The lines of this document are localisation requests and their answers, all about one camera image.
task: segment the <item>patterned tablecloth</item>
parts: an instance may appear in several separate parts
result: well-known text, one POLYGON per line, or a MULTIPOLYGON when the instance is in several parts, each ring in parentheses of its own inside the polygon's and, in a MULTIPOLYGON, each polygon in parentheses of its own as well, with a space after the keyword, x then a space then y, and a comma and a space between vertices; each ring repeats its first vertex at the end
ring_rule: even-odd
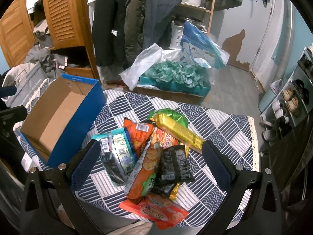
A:
MULTIPOLYGON (((28 102, 26 108, 30 112, 39 97, 52 82, 47 79, 28 102)), ((105 90, 106 105, 102 108, 97 119, 88 132, 82 147, 94 134, 108 132, 123 126, 124 117, 133 122, 145 120, 149 111, 171 108, 186 116, 189 129, 203 139, 210 139, 218 149, 226 154, 234 164, 242 164, 248 170, 259 170, 258 144, 253 118, 226 114, 218 110, 200 106, 162 100, 156 97, 139 95, 131 92, 105 90)), ((22 122, 14 126, 14 132, 23 149, 43 170, 49 169, 38 158, 29 144, 20 137, 22 122)), ((195 178, 194 182, 183 183, 178 190, 176 202, 188 210, 186 219, 178 224, 179 227, 201 227, 205 225, 217 210, 226 193, 221 191, 205 164, 202 156, 193 150, 189 151, 188 164, 195 178)), ((100 159, 95 163, 79 197, 104 211, 133 219, 146 219, 129 213, 118 207, 126 199, 124 187, 114 187, 100 159)), ((250 192, 245 196, 234 216, 239 220, 247 205, 250 192)))

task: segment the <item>black coat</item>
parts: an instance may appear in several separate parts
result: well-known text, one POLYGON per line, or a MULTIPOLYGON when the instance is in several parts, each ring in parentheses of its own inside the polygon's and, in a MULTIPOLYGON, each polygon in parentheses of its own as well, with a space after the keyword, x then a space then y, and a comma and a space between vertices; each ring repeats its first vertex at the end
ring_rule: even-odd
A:
POLYGON ((96 0, 92 39, 97 66, 125 66, 125 0, 96 0))

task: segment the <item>cardboard box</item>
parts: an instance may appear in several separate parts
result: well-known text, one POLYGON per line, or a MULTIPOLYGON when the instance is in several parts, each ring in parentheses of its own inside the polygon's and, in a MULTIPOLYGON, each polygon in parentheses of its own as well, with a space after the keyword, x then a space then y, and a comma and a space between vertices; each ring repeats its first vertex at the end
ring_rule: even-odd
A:
POLYGON ((176 102, 184 102, 189 104, 200 104, 202 100, 202 96, 191 95, 185 93, 178 92, 169 92, 155 89, 146 89, 143 87, 135 87, 133 91, 130 91, 128 87, 123 87, 123 91, 133 92, 136 94, 147 95, 147 96, 155 96, 161 98, 163 100, 172 100, 176 102))
POLYGON ((62 74, 49 85, 21 127, 21 133, 53 168, 79 151, 106 99, 98 80, 62 74))
POLYGON ((176 82, 156 82, 154 79, 150 79, 146 76, 140 76, 138 84, 153 85, 162 91, 166 91, 170 93, 173 93, 173 92, 184 93, 185 98, 187 98, 188 101, 191 101, 192 104, 198 104, 198 103, 203 102, 204 98, 207 96, 207 94, 211 90, 211 86, 208 86, 208 87, 195 86, 193 88, 190 88, 190 87, 186 87, 184 85, 178 84, 176 82))

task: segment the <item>lace trim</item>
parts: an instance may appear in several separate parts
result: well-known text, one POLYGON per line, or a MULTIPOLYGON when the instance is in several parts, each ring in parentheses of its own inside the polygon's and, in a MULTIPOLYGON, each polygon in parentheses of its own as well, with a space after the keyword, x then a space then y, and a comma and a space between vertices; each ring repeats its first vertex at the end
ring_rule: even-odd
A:
POLYGON ((252 151, 253 151, 253 171, 259 171, 259 147, 258 138, 256 136, 256 130, 254 125, 254 119, 248 117, 250 131, 251 131, 251 141, 252 141, 252 151))

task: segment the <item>yellow snack bar package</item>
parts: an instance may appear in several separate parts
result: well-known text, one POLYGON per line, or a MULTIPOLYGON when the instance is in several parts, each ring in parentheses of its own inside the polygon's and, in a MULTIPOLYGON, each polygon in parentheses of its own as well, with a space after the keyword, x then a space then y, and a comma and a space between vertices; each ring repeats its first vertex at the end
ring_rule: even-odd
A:
POLYGON ((159 128, 201 154, 204 140, 194 132, 182 126, 164 113, 156 114, 153 117, 153 121, 159 128))

